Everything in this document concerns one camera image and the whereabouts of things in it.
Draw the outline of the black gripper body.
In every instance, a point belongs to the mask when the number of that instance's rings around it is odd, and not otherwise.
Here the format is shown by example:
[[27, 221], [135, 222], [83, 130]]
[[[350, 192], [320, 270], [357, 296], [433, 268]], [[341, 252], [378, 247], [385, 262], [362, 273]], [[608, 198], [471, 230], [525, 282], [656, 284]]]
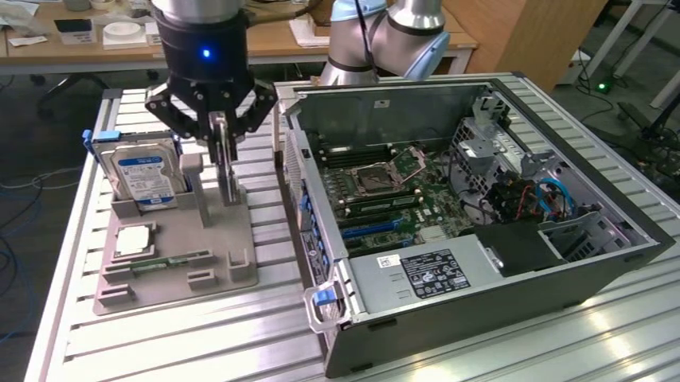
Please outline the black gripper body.
[[248, 65], [246, 13], [197, 20], [157, 12], [169, 82], [199, 82], [210, 87], [209, 113], [237, 117], [254, 86]]

